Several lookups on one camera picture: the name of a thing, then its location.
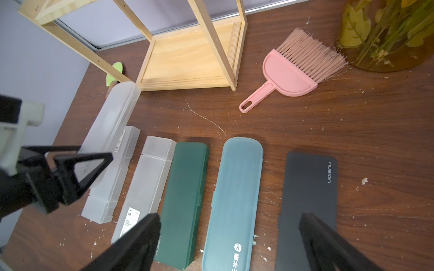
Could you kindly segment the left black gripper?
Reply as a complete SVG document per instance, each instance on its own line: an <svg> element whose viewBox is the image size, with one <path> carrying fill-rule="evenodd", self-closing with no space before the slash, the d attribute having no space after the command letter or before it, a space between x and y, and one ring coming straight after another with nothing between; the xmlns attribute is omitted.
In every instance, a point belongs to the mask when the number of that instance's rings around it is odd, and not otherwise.
<svg viewBox="0 0 434 271"><path fill-rule="evenodd" d="M17 161L17 174L1 170L1 218L28 205L51 213L61 204L78 201L113 161L111 152L59 155L52 171L49 152L79 151L81 146L24 146Z"/></svg>

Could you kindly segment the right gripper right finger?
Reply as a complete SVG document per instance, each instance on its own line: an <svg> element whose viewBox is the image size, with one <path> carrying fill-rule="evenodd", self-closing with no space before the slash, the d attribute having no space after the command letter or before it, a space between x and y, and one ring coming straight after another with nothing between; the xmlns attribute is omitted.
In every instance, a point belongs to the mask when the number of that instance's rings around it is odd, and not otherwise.
<svg viewBox="0 0 434 271"><path fill-rule="evenodd" d="M312 271L382 270L312 213L302 214L299 230Z"/></svg>

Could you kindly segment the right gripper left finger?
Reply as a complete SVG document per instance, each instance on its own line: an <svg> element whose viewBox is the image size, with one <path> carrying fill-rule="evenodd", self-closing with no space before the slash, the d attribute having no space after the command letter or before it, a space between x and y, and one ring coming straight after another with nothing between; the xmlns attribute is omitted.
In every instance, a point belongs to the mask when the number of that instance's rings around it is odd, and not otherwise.
<svg viewBox="0 0 434 271"><path fill-rule="evenodd" d="M82 270L149 271L156 254L160 229L159 214L148 214Z"/></svg>

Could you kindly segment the clear pencil case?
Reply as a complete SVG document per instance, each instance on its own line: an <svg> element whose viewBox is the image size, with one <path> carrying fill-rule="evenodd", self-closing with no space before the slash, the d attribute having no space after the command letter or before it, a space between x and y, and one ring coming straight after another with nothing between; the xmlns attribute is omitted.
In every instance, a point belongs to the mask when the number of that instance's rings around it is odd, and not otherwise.
<svg viewBox="0 0 434 271"><path fill-rule="evenodd" d="M148 214L158 211L175 147L176 142L171 139L147 136L111 243Z"/></svg>
<svg viewBox="0 0 434 271"><path fill-rule="evenodd" d="M98 224L113 219L139 135L140 130L134 126L125 127L113 152L113 161L105 173L100 175L101 182L90 190L81 213L82 217Z"/></svg>
<svg viewBox="0 0 434 271"><path fill-rule="evenodd" d="M114 86L78 153L108 153L113 158L116 146L124 133L140 93L141 90L132 81Z"/></svg>

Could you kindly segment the dark green pencil case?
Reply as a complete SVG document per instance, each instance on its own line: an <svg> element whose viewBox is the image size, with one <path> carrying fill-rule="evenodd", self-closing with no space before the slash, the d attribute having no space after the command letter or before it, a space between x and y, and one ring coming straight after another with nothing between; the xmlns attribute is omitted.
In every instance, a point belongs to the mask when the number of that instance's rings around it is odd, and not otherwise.
<svg viewBox="0 0 434 271"><path fill-rule="evenodd" d="M206 144L176 144L160 216L159 263L184 270L194 260L208 160Z"/></svg>

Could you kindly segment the dark grey pencil case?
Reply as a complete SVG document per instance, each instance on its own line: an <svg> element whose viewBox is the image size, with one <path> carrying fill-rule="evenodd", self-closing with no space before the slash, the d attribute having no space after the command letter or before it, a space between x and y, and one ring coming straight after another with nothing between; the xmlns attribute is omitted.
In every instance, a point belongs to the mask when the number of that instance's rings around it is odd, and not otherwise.
<svg viewBox="0 0 434 271"><path fill-rule="evenodd" d="M313 213L337 229L338 162L306 152L287 153L281 211L278 218L276 271L308 271L299 223L303 213Z"/></svg>

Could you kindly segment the light teal pencil case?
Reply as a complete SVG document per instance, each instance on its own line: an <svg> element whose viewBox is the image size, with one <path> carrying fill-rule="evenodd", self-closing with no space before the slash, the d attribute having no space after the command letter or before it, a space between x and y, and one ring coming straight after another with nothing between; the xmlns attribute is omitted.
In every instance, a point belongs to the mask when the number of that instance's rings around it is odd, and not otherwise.
<svg viewBox="0 0 434 271"><path fill-rule="evenodd" d="M248 271L252 257L263 147L234 137L223 146L202 258L204 271Z"/></svg>

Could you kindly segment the wooden two-tier shelf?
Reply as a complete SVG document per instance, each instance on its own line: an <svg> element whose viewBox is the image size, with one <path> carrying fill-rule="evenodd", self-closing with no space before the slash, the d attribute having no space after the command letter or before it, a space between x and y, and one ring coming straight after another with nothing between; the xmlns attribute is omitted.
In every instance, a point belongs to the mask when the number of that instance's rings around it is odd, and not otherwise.
<svg viewBox="0 0 434 271"><path fill-rule="evenodd" d="M229 87L236 90L248 22L243 1L239 15L212 21L203 1L189 1L197 26L153 35L125 1L115 2L150 42L136 84L141 91ZM119 82L129 78L55 20L90 4L90 1L23 1L19 14L52 35L101 71Z"/></svg>

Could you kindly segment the pink hand brush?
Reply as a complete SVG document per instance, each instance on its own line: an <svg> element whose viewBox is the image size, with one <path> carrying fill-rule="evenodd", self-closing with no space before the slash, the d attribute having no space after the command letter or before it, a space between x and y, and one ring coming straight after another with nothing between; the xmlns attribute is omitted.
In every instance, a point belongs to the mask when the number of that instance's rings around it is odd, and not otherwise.
<svg viewBox="0 0 434 271"><path fill-rule="evenodd" d="M266 82L239 105L239 110L249 112L275 90L287 97L304 96L347 65L346 58L337 50L295 28L278 48L266 55L262 64Z"/></svg>

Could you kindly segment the artificial plant in glass vase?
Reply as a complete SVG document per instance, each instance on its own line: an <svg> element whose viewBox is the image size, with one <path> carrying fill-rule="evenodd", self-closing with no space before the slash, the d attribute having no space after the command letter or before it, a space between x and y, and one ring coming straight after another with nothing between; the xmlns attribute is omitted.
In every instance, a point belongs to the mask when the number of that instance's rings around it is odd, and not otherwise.
<svg viewBox="0 0 434 271"><path fill-rule="evenodd" d="M434 55L434 2L348 1L337 46L355 67L394 72Z"/></svg>

